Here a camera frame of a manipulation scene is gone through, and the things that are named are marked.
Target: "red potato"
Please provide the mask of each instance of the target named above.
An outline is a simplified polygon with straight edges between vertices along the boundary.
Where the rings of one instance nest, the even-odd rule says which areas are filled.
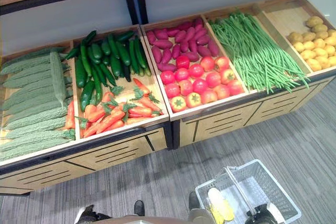
[[[153,45],[159,47],[160,49],[171,48],[173,43],[167,39],[159,39],[153,42]]]
[[[208,44],[209,43],[209,36],[204,35],[204,36],[198,38],[197,41],[196,41],[196,43],[198,45],[202,45],[202,46]]]
[[[187,52],[188,51],[188,48],[189,48],[189,44],[188,44],[188,41],[184,40],[181,42],[181,52]]]
[[[176,71],[176,66],[174,64],[168,63],[168,64],[162,64],[162,63],[158,63],[156,64],[157,68],[163,72],[163,71]]]
[[[202,57],[212,56],[210,50],[205,46],[197,46],[197,52]]]
[[[205,29],[205,28],[201,28],[200,30],[198,30],[196,33],[195,33],[195,36],[194,36],[194,40],[198,40],[199,38],[201,38],[202,36],[206,35],[208,33],[208,31]]]
[[[185,35],[186,35],[186,31],[182,30],[179,31],[176,35],[175,35],[175,43],[180,43],[182,42],[182,40],[184,40]]]
[[[219,47],[213,39],[209,40],[208,49],[211,52],[212,57],[217,57],[219,54]]]
[[[194,36],[195,36],[195,28],[194,27],[189,27],[188,30],[187,30],[187,32],[186,32],[186,34],[185,34],[184,40],[189,41]]]
[[[170,27],[167,29],[168,37],[175,37],[180,30],[177,27]]]
[[[194,39],[189,40],[189,50],[190,52],[197,52],[197,44]]]
[[[180,56],[181,47],[179,44],[175,44],[172,50],[172,57],[175,60],[178,56]]]
[[[180,30],[184,30],[184,31],[187,31],[189,29],[189,27],[192,27],[193,26],[193,23],[191,21],[186,21],[186,22],[183,22],[182,24],[178,25],[178,29]]]
[[[161,50],[157,46],[154,46],[152,47],[152,53],[153,53],[155,62],[160,63],[162,60]]]
[[[198,61],[198,59],[199,59],[198,54],[195,53],[195,52],[185,52],[185,53],[182,54],[182,55],[187,56],[191,62],[196,62],[196,61]]]
[[[147,39],[149,41],[149,44],[153,44],[154,41],[156,41],[156,37],[153,31],[148,31],[147,32]]]
[[[163,56],[162,56],[162,60],[161,60],[161,63],[162,64],[166,64],[168,63],[172,58],[172,53],[170,52],[170,49],[169,48],[165,48],[163,50]]]
[[[203,20],[201,18],[195,19],[195,31],[199,31],[200,29],[203,28]]]

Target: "cucumber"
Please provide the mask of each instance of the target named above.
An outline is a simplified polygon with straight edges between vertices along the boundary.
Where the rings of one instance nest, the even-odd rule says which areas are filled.
[[[116,42],[116,44],[117,44],[117,49],[120,55],[120,59],[126,66],[129,66],[131,64],[131,59],[130,59],[130,55],[128,54],[126,50],[126,47],[118,41]]]

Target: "yellow potato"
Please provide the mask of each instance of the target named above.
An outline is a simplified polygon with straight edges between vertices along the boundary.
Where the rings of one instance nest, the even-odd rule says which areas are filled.
[[[328,32],[327,31],[319,31],[316,33],[315,39],[325,39],[328,37]]]
[[[315,59],[309,59],[306,61],[306,63],[310,66],[311,70],[313,70],[314,72],[322,69],[319,62]]]
[[[315,49],[313,50],[313,52],[316,53],[316,56],[317,56],[317,57],[318,57],[318,56],[322,56],[322,57],[325,57],[325,58],[328,57],[328,53],[327,53],[324,49],[322,49],[322,48],[315,48]]]
[[[312,41],[315,39],[316,34],[311,32],[306,32],[302,34],[303,41]]]
[[[323,39],[316,39],[314,40],[314,45],[316,48],[324,48],[325,47],[325,41]]]
[[[328,36],[329,36],[329,37],[336,37],[336,30],[334,30],[334,29],[329,29],[329,30],[328,30]]]
[[[326,45],[324,50],[327,52],[328,56],[333,56],[335,54],[336,49],[333,46]]]
[[[316,57],[315,60],[317,60],[319,62],[322,69],[330,68],[330,62],[327,58],[319,56],[319,57]]]
[[[336,56],[329,57],[328,61],[329,61],[331,67],[336,66]]]
[[[311,50],[305,50],[302,53],[300,53],[300,55],[304,60],[309,60],[316,56],[316,54]]]
[[[301,34],[297,33],[296,31],[293,31],[288,35],[288,40],[293,44],[294,42],[303,42],[303,37]]]
[[[306,26],[308,27],[314,27],[319,24],[323,24],[323,20],[318,16],[312,16],[306,21]]]
[[[304,51],[304,45],[301,42],[295,42],[293,46],[297,52]]]
[[[324,39],[324,42],[330,46],[336,46],[336,37],[328,37]]]
[[[314,33],[318,33],[319,31],[327,31],[328,27],[326,25],[315,25],[312,29],[311,29]]]
[[[312,41],[306,41],[303,43],[305,50],[313,50],[315,48],[315,44]]]

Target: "black shoe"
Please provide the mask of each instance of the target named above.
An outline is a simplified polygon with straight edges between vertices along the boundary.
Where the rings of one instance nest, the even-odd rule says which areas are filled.
[[[199,205],[199,201],[196,195],[196,192],[192,191],[189,194],[189,211],[191,211],[192,209],[197,209],[200,208],[201,206]]]
[[[137,200],[134,204],[134,214],[145,216],[145,205],[142,200]]]

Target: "drawer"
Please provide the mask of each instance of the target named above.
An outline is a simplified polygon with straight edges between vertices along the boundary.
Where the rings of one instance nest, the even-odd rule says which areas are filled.
[[[69,159],[70,162],[101,170],[166,148],[163,128],[140,136],[106,144]]]

